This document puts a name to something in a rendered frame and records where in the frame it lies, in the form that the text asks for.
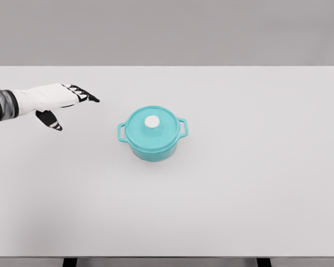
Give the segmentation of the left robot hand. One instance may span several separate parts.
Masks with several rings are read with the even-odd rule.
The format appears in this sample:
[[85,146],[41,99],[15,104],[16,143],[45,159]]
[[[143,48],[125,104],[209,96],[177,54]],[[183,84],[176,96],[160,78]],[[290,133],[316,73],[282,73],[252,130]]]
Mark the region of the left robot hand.
[[47,127],[56,131],[62,131],[57,117],[53,110],[74,106],[85,101],[99,103],[100,100],[86,90],[72,84],[53,84],[43,86],[34,90],[37,93],[35,97],[38,100],[38,106],[35,107],[36,117]]

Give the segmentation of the teal pot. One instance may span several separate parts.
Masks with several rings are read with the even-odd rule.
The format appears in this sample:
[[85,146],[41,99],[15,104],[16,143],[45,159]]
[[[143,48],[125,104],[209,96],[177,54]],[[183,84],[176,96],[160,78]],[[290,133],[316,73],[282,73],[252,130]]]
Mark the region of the teal pot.
[[118,125],[118,127],[117,127],[117,139],[121,142],[128,143],[130,148],[132,149],[133,153],[137,157],[139,157],[139,158],[141,158],[145,161],[150,161],[150,162],[161,161],[161,160],[164,160],[164,159],[168,158],[169,156],[171,156],[173,154],[173,152],[175,151],[175,149],[177,147],[178,140],[180,138],[185,137],[185,136],[188,135],[187,121],[183,118],[177,118],[177,119],[180,123],[180,135],[177,138],[175,144],[173,144],[169,147],[166,147],[163,150],[148,152],[148,151],[139,150],[139,149],[131,146],[129,144],[128,140],[125,138],[125,124],[126,124],[126,122],[121,123],[121,124]]

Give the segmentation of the teal pot lid white knob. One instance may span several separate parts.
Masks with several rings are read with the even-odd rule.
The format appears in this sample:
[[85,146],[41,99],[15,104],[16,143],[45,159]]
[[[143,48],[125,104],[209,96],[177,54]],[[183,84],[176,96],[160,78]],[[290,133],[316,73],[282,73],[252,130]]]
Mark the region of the teal pot lid white knob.
[[[156,126],[149,127],[145,120],[150,116],[159,119]],[[129,144],[142,151],[160,151],[175,144],[180,135],[177,117],[161,106],[145,106],[134,111],[125,124],[125,138]]]

